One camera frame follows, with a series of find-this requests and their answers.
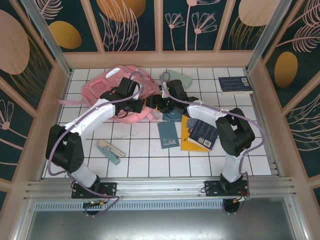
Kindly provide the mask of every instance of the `dark teal wallpaper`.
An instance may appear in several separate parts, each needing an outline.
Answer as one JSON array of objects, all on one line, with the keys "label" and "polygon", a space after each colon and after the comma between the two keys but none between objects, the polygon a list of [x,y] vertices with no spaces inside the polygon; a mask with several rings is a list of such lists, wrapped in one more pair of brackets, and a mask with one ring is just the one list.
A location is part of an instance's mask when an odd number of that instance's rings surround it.
[{"label": "dark teal wallpaper", "polygon": [[63,52],[98,51],[80,0],[34,2]]},{"label": "dark teal wallpaper", "polygon": [[286,119],[308,177],[320,175],[320,84],[286,115]]},{"label": "dark teal wallpaper", "polygon": [[0,77],[38,108],[52,65],[8,0],[0,5]]},{"label": "dark teal wallpaper", "polygon": [[319,204],[319,207],[320,207],[320,187],[314,188],[313,192],[314,192],[315,198],[316,198],[316,200]]},{"label": "dark teal wallpaper", "polygon": [[266,63],[284,107],[320,71],[320,2],[306,0]]},{"label": "dark teal wallpaper", "polygon": [[276,0],[236,0],[221,50],[253,50],[277,3]]},{"label": "dark teal wallpaper", "polygon": [[24,11],[25,15],[28,17],[29,22],[32,24],[33,28],[35,29],[35,31],[38,33],[39,37],[42,39],[42,42],[44,43],[44,45],[46,46],[46,48],[48,49],[48,51],[50,52],[52,58],[55,60],[55,56],[53,55],[53,53],[51,52],[49,46],[47,45],[46,41],[43,39],[41,33],[38,31],[34,21],[31,20],[30,16],[28,15],[24,5],[22,4],[22,2],[20,0],[17,0],[17,2],[20,4],[20,7],[22,8],[22,10]]},{"label": "dark teal wallpaper", "polygon": [[12,180],[32,122],[32,116],[0,89],[1,179]]},{"label": "dark teal wallpaper", "polygon": [[281,30],[281,28],[283,27],[285,21],[287,20],[288,16],[290,15],[292,9],[294,8],[295,4],[297,3],[297,0],[292,0],[291,4],[290,4],[290,7],[289,9],[286,11],[284,17],[282,18],[282,21],[280,23],[280,25],[278,26],[277,30],[275,31],[275,33],[273,34],[272,38],[270,39],[270,42],[269,44],[266,46],[263,54],[262,54],[262,57],[264,58],[265,55],[267,54],[267,52],[269,51],[271,45],[273,44],[274,42],[274,38],[278,35],[279,31]]},{"label": "dark teal wallpaper", "polygon": [[7,196],[7,193],[5,191],[0,191],[0,212],[1,212],[2,206],[5,203],[6,196]]},{"label": "dark teal wallpaper", "polygon": [[155,51],[154,0],[90,0],[106,52]]},{"label": "dark teal wallpaper", "polygon": [[226,1],[163,1],[163,50],[213,50]]}]

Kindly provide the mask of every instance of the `dark blue book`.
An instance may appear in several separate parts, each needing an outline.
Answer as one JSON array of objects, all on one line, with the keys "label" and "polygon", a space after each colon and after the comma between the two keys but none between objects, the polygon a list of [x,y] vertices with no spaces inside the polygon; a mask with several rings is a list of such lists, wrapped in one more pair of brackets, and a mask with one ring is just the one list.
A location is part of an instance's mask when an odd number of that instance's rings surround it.
[{"label": "dark blue book", "polygon": [[222,94],[252,94],[253,89],[246,76],[219,77]]},{"label": "dark blue book", "polygon": [[188,141],[211,151],[217,137],[218,130],[214,126],[198,119],[188,137]]}]

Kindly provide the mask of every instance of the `table surface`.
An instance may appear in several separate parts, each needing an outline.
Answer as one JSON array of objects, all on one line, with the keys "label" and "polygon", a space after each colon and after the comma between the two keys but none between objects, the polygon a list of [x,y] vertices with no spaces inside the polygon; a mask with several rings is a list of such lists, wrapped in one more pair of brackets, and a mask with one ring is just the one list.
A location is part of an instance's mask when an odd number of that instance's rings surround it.
[{"label": "table surface", "polygon": [[[218,77],[244,76],[242,68],[208,68],[208,67],[174,67],[143,68],[160,84],[160,74],[166,69],[192,77],[192,84],[186,90],[188,96],[195,96],[206,104],[231,110],[242,109],[244,115],[256,121],[256,114],[249,94],[222,95]],[[82,100],[81,89],[92,78],[108,69],[75,69],[68,86],[67,100]],[[65,125],[88,110],[88,106],[64,105],[58,123]],[[219,176],[225,163],[225,152],[219,138],[212,151],[188,152],[180,147],[162,149],[157,124],[147,118],[133,124],[124,124],[106,120],[82,143],[85,164],[101,178],[117,177],[210,177]],[[181,143],[181,122],[175,122],[179,142]],[[256,146],[261,142],[260,132],[252,127]],[[118,165],[109,161],[97,148],[97,142],[104,139],[126,154]],[[62,168],[52,164],[53,172]],[[243,162],[242,171],[253,176],[271,175],[270,165],[264,147],[251,151]],[[43,178],[52,178],[47,172],[47,164]],[[65,174],[54,178],[65,178]]]}]

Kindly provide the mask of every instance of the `book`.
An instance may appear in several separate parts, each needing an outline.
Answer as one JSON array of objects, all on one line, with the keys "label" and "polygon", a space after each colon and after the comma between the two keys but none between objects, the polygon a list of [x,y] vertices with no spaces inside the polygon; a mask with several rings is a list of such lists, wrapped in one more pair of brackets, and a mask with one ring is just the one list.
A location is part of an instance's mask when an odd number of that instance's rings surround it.
[{"label": "book", "polygon": [[252,94],[253,89],[246,76],[219,77],[222,94]]},{"label": "book", "polygon": [[158,130],[162,149],[180,146],[175,122],[167,121],[158,123]]},{"label": "book", "polygon": [[188,141],[190,133],[196,124],[197,119],[189,118],[182,116],[181,121],[181,151],[190,151],[190,152],[209,152],[208,149],[201,147],[197,144],[194,144]]},{"label": "book", "polygon": [[181,122],[182,114],[178,112],[177,109],[172,110],[171,112],[164,113],[162,115],[163,121],[174,121],[174,122]]},{"label": "book", "polygon": [[217,128],[198,119],[188,137],[188,141],[211,151],[217,137]]}]

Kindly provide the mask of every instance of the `blue book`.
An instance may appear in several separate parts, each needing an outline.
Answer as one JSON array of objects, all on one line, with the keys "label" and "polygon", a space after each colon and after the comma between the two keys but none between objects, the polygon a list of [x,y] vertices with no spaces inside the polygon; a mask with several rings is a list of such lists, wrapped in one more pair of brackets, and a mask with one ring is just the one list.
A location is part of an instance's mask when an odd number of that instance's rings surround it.
[{"label": "blue book", "polygon": [[177,129],[174,121],[158,123],[162,149],[179,147]]},{"label": "blue book", "polygon": [[252,94],[253,89],[246,76],[219,77],[222,94]]},{"label": "blue book", "polygon": [[217,137],[218,130],[214,126],[198,119],[188,137],[188,141],[211,151]]}]

